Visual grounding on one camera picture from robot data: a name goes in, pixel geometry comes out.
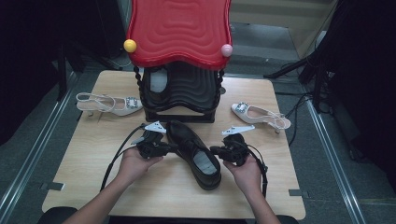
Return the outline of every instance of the yellow ball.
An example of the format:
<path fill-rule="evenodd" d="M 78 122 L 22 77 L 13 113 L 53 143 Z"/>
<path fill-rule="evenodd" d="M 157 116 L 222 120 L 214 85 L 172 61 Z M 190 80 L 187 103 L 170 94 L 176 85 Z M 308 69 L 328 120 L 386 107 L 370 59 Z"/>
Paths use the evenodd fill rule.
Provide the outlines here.
<path fill-rule="evenodd" d="M 124 42 L 124 48 L 128 53 L 133 53 L 136 50 L 136 42 L 132 39 L 127 39 Z"/>

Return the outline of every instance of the pink ball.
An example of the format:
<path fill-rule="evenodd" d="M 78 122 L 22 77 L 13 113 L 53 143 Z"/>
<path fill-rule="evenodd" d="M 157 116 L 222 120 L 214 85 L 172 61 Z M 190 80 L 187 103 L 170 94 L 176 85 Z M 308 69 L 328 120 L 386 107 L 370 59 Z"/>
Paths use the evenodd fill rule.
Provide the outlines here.
<path fill-rule="evenodd" d="M 221 47 L 221 53 L 224 57 L 230 57 L 233 53 L 233 46 L 225 44 Z"/>

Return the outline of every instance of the person's right hand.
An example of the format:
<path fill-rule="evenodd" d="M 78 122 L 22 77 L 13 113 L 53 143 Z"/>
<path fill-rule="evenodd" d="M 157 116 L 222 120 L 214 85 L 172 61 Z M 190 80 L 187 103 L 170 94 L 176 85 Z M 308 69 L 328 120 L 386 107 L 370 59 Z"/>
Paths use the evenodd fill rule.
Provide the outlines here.
<path fill-rule="evenodd" d="M 236 185 L 246 195 L 248 192 L 261 191 L 262 173 L 256 160 L 247 156 L 242 166 L 236 166 L 229 161 L 223 161 L 233 174 Z"/>
<path fill-rule="evenodd" d="M 136 148 L 130 148 L 123 152 L 120 169 L 116 179 L 119 183 L 130 186 L 140 176 L 142 176 L 150 166 L 161 161 L 163 157 L 143 159 Z"/>

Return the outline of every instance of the high heel sandal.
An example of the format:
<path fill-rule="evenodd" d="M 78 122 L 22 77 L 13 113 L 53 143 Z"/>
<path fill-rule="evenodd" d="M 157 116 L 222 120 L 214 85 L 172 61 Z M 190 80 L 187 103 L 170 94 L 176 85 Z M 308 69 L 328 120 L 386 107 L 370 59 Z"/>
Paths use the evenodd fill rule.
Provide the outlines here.
<path fill-rule="evenodd" d="M 141 109 L 142 103 L 134 97 L 111 97 L 81 92 L 76 96 L 77 108 L 81 111 L 110 112 L 118 116 L 125 116 Z"/>
<path fill-rule="evenodd" d="M 277 133 L 279 130 L 288 129 L 291 125 L 290 120 L 286 119 L 283 114 L 274 113 L 245 102 L 233 104 L 231 110 L 244 122 L 249 124 L 265 122 L 275 128 Z"/>

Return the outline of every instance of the rhinestone buckle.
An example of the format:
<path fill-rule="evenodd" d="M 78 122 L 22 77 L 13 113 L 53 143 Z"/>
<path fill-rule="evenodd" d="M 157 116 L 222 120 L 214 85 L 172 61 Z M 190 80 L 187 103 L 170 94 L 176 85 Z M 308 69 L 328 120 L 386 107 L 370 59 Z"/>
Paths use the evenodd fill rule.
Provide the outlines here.
<path fill-rule="evenodd" d="M 236 106 L 235 111 L 239 113 L 245 113 L 248 110 L 248 104 L 245 102 L 239 102 L 239 104 Z"/>
<path fill-rule="evenodd" d="M 137 100 L 134 97 L 126 97 L 126 107 L 129 109 L 137 108 Z"/>

